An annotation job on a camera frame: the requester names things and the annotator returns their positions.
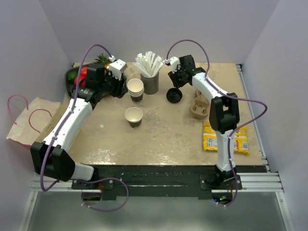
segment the table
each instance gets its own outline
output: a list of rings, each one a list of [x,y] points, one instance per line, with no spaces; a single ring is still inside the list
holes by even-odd
[[[199,63],[206,69],[206,64]],[[196,88],[185,85],[178,104],[166,99],[173,87],[164,66],[159,74],[159,91],[143,96],[134,104],[129,94],[122,99],[108,96],[97,104],[82,125],[70,149],[74,161],[91,165],[214,165],[217,152],[203,149],[203,120],[193,117],[189,107]],[[140,78],[133,65],[125,71],[128,80]],[[224,90],[244,97],[235,64],[213,63],[209,76]],[[142,125],[131,128],[124,113],[130,107],[143,111]],[[246,102],[239,102],[240,124],[251,119]],[[252,124],[248,125],[250,155],[234,154],[237,165],[262,165],[257,137]]]

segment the red tomato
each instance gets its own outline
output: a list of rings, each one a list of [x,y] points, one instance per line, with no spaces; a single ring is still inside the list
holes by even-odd
[[[81,76],[81,77],[87,77],[87,69],[88,69],[87,66],[83,66],[83,67],[81,68],[81,73],[80,73],[80,76]]]
[[[85,77],[80,76],[79,83],[80,83],[80,81],[83,80],[84,78],[85,78]],[[76,86],[76,84],[77,84],[77,77],[76,77],[75,80],[74,80],[74,84],[75,84],[75,86]],[[84,80],[84,81],[82,82],[81,86],[82,86],[82,87],[85,87],[85,86],[86,86],[86,80]]]

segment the barcode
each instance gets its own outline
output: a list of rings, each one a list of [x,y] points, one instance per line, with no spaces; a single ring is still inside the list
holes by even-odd
[[[217,139],[207,138],[206,144],[208,147],[217,147]]]
[[[249,150],[247,142],[242,142],[242,145],[244,150]]]

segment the gray floor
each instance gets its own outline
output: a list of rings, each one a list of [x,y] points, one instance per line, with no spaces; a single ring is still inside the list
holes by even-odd
[[[99,202],[98,207],[120,205]],[[224,209],[196,198],[131,197],[119,211],[81,206],[78,192],[39,193],[29,231],[284,231],[275,193],[239,193]]]

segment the paper bag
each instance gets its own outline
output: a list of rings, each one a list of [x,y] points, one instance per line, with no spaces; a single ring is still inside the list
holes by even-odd
[[[8,99],[8,110],[14,124],[6,139],[13,140],[25,148],[30,149],[34,141],[42,142],[58,123],[61,116],[59,118],[59,116],[55,117],[55,115],[58,114],[62,105],[59,102],[42,100],[39,97],[28,105],[26,98],[23,97],[27,107],[18,118],[14,120],[9,106],[9,101],[13,96]]]

